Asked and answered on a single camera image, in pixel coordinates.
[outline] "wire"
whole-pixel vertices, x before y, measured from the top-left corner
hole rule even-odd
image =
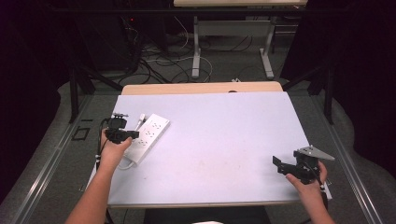
[[[124,224],[124,223],[125,223],[126,214],[128,213],[128,211],[129,211],[129,209],[127,209],[127,210],[125,211],[124,218],[122,219],[122,224]]]
[[[239,44],[237,44],[237,45],[236,45],[235,47],[233,47],[232,49],[209,49],[209,48],[206,48],[206,49],[205,49],[205,48],[202,48],[201,46],[200,46],[200,48],[202,49],[202,51],[207,51],[207,52],[230,52],[230,51],[238,51],[238,52],[241,52],[241,51],[244,51],[244,50],[248,49],[248,48],[251,46],[251,43],[253,42],[253,36],[250,37],[250,41],[249,41],[248,45],[247,45],[244,49],[236,49],[236,48],[238,48],[243,42],[245,42],[246,39],[248,39],[248,35],[245,36],[245,38],[242,39],[242,41],[239,42]]]
[[[177,17],[175,17],[175,20],[178,21],[178,23],[180,24],[180,26],[183,28],[183,30],[185,32],[184,34],[186,36],[186,43],[183,46],[180,47],[181,49],[183,49],[189,43],[189,32],[187,32],[186,27],[184,27],[184,25],[181,23],[181,21]]]

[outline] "desk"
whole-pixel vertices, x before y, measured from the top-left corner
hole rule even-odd
[[[108,206],[298,202],[295,188],[272,164],[272,156],[295,163],[292,151],[309,145],[281,90],[276,82],[125,87],[114,112],[128,114],[126,130],[141,113],[171,125],[137,167],[116,170]]]
[[[279,7],[304,6],[307,0],[175,0],[176,7]],[[264,48],[260,49],[262,64],[268,79],[274,78],[274,73],[268,59],[268,51],[274,35],[276,17],[270,21],[198,21],[194,17],[194,58],[191,76],[198,78],[201,49],[199,48],[200,35],[254,35],[265,36]]]

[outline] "black cable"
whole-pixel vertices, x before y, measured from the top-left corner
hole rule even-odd
[[[233,47],[232,49],[209,49],[209,48],[205,49],[205,48],[202,48],[201,46],[200,46],[200,48],[202,49],[202,51],[207,51],[207,52],[231,52],[231,51],[241,52],[241,51],[244,51],[244,50],[248,49],[248,48],[251,46],[251,43],[253,42],[253,36],[251,36],[251,37],[250,37],[250,41],[249,41],[249,43],[248,43],[248,45],[247,45],[246,47],[244,47],[243,49],[236,49],[236,48],[238,48],[243,42],[245,42],[245,40],[246,40],[247,38],[248,38],[248,35],[245,36],[245,38],[242,39],[242,41],[239,42],[239,44],[237,44],[237,45],[236,45],[235,47]]]
[[[124,224],[124,223],[125,223],[126,214],[128,213],[128,210],[129,210],[129,209],[127,209],[127,210],[125,211],[124,218],[122,219],[122,224]]]

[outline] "hand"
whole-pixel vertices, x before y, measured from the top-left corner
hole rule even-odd
[[[102,130],[101,148],[103,148],[99,169],[114,172],[120,163],[124,151],[132,144],[132,137],[128,137],[120,144],[115,144],[106,138]]]
[[[319,162],[318,166],[320,170],[320,181],[324,183],[327,177],[327,169],[322,162]],[[323,199],[320,192],[320,185],[317,180],[315,180],[313,183],[305,185],[294,175],[287,174],[286,178],[297,189],[300,199],[308,214],[315,210],[315,208],[324,208]]]

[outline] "electrical outlet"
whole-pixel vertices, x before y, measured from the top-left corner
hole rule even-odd
[[[124,157],[138,165],[157,143],[169,127],[170,121],[156,114],[152,114],[148,120],[138,129],[139,137],[125,150]]]

